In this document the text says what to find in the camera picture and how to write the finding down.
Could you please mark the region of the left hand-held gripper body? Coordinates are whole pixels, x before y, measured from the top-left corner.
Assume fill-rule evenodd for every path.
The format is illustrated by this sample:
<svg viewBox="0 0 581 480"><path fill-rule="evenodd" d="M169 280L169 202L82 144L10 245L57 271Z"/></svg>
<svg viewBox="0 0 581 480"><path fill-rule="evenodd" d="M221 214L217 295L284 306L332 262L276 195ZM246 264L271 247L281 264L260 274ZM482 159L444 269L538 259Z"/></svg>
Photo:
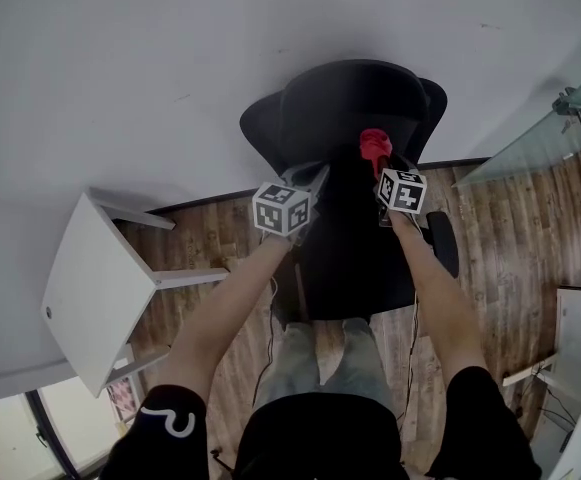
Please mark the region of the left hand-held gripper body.
<svg viewBox="0 0 581 480"><path fill-rule="evenodd" d="M265 236L288 239L294 247L305 241L316 219L315 206L321 189L266 182L252 197L254 226Z"/></svg>

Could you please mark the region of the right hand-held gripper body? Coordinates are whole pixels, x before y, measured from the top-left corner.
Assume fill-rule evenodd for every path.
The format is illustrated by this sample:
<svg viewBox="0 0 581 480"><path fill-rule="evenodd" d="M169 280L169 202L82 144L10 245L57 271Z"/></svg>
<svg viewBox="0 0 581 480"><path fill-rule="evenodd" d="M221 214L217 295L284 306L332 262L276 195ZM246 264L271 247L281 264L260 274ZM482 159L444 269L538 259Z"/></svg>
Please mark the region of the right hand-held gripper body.
<svg viewBox="0 0 581 480"><path fill-rule="evenodd" d="M377 189L379 225L389 227L388 212L395 211L412 217L419 215L427 191L426 177L418 172L404 172L385 168Z"/></svg>

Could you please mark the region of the red cloth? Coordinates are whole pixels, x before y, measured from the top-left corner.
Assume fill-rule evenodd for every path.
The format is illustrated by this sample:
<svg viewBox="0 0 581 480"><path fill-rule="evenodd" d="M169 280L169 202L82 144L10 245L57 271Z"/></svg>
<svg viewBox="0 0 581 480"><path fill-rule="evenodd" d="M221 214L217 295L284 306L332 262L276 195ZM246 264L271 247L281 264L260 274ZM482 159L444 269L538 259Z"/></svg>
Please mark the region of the red cloth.
<svg viewBox="0 0 581 480"><path fill-rule="evenodd" d="M372 164L375 179L378 180L378 158L388 156L391 158L392 143L385 131L378 128L365 129L360 134L360 153L364 160Z"/></svg>

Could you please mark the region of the black mesh chair backrest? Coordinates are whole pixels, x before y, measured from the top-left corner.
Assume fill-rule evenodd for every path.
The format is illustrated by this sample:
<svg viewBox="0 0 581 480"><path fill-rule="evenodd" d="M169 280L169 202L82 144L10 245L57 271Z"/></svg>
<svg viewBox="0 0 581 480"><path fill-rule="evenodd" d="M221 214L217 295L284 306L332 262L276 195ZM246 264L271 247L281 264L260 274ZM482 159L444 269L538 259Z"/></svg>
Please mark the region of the black mesh chair backrest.
<svg viewBox="0 0 581 480"><path fill-rule="evenodd" d="M281 112L285 87L251 104L240 118L240 128L247 141L277 174L308 162L329 164L342 152L356 150L360 153L360 134L370 128L382 129L387 133L395 164L414 166L448 103L446 92L440 85L417 77L423 84L428 101L428 117L423 121L360 114L285 117Z"/></svg>

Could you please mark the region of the person's left forearm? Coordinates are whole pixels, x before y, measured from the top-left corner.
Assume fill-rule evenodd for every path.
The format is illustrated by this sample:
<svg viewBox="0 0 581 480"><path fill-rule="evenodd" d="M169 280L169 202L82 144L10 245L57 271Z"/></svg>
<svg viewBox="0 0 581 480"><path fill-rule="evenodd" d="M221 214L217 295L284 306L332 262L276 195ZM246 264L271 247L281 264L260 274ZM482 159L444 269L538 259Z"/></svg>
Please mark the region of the person's left forearm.
<svg viewBox="0 0 581 480"><path fill-rule="evenodd" d="M187 317L160 368L158 383L207 401L217 366L269 284L292 241L267 236Z"/></svg>

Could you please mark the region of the person's right forearm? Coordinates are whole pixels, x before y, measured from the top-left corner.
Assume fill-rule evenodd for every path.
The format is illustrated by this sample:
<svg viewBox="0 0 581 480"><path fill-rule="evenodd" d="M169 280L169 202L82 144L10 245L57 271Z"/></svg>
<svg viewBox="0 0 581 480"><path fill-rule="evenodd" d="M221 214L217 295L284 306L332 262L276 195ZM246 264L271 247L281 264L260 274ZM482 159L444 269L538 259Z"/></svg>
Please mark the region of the person's right forearm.
<svg viewBox="0 0 581 480"><path fill-rule="evenodd" d="M445 383L468 367L486 367L477 315L459 283L443 267L404 214L389 213L416 289L424 328Z"/></svg>

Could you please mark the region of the black chair seat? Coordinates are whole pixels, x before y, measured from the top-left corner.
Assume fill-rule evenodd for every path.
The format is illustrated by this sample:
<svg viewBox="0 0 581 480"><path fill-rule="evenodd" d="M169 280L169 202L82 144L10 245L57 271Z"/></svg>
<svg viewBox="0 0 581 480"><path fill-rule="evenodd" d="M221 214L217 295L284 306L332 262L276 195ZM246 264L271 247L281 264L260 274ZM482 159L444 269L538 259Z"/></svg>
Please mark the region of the black chair seat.
<svg viewBox="0 0 581 480"><path fill-rule="evenodd" d="M393 229L379 225L372 163L356 150L332 158L299 248L308 316L342 320L410 306L414 286Z"/></svg>

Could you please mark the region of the black mesh chair headrest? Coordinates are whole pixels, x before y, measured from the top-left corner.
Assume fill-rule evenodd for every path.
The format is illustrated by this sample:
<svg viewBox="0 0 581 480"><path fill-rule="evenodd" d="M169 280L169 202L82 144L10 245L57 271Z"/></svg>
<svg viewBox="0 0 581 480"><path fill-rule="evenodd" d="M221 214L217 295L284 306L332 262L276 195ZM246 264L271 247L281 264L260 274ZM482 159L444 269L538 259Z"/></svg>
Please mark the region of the black mesh chair headrest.
<svg viewBox="0 0 581 480"><path fill-rule="evenodd" d="M281 112L285 117L360 114L423 121L428 101L422 82L410 70L352 59L320 65L294 78L282 92Z"/></svg>

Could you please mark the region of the person's blue jeans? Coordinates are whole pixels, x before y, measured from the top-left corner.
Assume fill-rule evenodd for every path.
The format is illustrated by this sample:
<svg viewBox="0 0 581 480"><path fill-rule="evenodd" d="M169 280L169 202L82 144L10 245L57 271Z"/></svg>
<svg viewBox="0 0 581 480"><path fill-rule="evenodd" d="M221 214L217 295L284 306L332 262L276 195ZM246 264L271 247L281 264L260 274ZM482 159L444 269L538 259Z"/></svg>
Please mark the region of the person's blue jeans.
<svg viewBox="0 0 581 480"><path fill-rule="evenodd" d="M286 325L270 369L264 373L255 396L255 410L287 396L306 393L346 394L372 399L394 411L379 350L368 322L363 318L343 321L343 356L335 372L322 384L311 325Z"/></svg>

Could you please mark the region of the frosted glass door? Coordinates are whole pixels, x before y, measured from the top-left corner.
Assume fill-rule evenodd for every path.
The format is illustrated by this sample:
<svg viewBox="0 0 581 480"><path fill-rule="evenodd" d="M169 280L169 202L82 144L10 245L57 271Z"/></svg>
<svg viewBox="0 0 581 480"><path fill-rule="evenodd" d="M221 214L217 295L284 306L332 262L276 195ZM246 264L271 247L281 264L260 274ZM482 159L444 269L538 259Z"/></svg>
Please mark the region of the frosted glass door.
<svg viewBox="0 0 581 480"><path fill-rule="evenodd" d="M581 91L581 43L482 142L499 150L455 185L464 187L546 170L580 152L581 128L576 124L562 135L565 118L552 110L552 103L568 86Z"/></svg>

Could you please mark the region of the white square table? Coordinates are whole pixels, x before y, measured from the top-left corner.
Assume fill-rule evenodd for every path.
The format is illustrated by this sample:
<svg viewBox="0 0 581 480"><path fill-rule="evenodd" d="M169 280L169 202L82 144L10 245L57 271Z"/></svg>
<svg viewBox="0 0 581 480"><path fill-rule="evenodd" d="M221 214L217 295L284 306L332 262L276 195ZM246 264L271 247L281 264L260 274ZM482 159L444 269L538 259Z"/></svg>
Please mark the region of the white square table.
<svg viewBox="0 0 581 480"><path fill-rule="evenodd" d="M123 367L127 342L154 294L225 279L224 268L154 271L114 222L172 230L174 221L81 194L59 244L41 314L77 376L93 396L164 359L160 346Z"/></svg>

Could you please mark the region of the person's black shirt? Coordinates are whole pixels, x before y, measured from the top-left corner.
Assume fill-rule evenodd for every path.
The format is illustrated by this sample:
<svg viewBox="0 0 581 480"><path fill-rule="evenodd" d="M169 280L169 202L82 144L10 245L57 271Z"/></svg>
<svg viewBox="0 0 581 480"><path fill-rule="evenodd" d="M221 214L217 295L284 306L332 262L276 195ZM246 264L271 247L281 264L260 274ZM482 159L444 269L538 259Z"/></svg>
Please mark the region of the person's black shirt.
<svg viewBox="0 0 581 480"><path fill-rule="evenodd" d="M100 480L208 480L206 405L174 385L152 389ZM483 368L457 373L446 392L434 480L540 480L514 414ZM305 393L256 410L243 432L233 480L409 480L394 414L350 394Z"/></svg>

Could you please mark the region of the red checkered board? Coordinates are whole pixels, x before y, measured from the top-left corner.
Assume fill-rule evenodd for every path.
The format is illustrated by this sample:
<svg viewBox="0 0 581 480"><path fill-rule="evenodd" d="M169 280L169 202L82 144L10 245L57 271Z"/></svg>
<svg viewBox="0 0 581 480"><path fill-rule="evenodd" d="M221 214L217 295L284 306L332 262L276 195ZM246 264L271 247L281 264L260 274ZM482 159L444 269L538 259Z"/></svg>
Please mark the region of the red checkered board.
<svg viewBox="0 0 581 480"><path fill-rule="evenodd" d="M133 381L126 377L108 385L106 391L117 419L124 423L133 420L139 406Z"/></svg>

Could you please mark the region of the black framed window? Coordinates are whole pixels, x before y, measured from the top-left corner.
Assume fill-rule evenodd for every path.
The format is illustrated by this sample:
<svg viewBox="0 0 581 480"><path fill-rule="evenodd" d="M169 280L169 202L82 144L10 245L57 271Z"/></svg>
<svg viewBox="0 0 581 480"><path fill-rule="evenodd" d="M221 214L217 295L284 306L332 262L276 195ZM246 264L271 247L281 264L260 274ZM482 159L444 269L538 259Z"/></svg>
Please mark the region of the black framed window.
<svg viewBox="0 0 581 480"><path fill-rule="evenodd" d="M101 459L119 438L109 398L95 398L80 379L44 387L39 396L76 470ZM25 396L0 399L0 480L52 480L63 474Z"/></svg>

